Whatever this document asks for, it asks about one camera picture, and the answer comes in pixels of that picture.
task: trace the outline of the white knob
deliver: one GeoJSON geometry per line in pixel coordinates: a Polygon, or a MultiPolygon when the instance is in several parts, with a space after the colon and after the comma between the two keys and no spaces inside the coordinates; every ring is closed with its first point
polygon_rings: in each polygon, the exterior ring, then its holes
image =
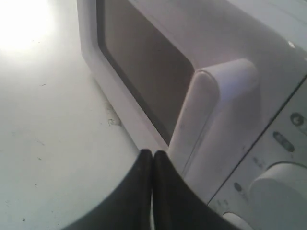
{"type": "Polygon", "coordinates": [[[250,204],[263,230],[307,229],[307,169],[279,163],[249,189],[250,204]]]}
{"type": "Polygon", "coordinates": [[[223,215],[224,219],[239,228],[240,230],[253,230],[252,227],[247,224],[245,220],[243,220],[240,216],[232,213],[232,212],[226,212],[223,215]]]}

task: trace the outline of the microwave door handle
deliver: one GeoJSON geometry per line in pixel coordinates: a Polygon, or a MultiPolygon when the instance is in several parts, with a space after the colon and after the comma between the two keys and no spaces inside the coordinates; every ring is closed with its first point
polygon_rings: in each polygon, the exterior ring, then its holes
{"type": "Polygon", "coordinates": [[[246,59],[194,73],[168,148],[168,155],[180,174],[184,174],[223,107],[258,85],[257,70],[246,59]]]}

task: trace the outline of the microwave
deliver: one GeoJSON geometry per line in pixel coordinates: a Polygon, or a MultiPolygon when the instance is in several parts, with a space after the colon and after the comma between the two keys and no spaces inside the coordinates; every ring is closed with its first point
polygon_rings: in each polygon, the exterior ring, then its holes
{"type": "MultiPolygon", "coordinates": [[[[133,142],[167,151],[190,188],[223,215],[212,201],[233,189],[226,182],[305,82],[307,2],[77,0],[77,7],[83,58],[133,142]]],[[[300,103],[293,113],[307,117],[300,103]]]]}

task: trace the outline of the microwave control panel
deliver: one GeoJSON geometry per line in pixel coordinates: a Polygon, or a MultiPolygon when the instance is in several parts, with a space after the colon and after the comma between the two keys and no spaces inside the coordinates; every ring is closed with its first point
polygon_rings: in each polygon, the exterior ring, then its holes
{"type": "Polygon", "coordinates": [[[242,230],[307,229],[307,80],[209,207],[242,230]]]}

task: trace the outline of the dark screen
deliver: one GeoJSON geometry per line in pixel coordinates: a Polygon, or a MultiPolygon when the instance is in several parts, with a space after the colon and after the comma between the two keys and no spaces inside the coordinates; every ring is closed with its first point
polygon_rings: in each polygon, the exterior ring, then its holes
{"type": "Polygon", "coordinates": [[[101,51],[169,144],[194,68],[127,0],[97,0],[101,51]]]}

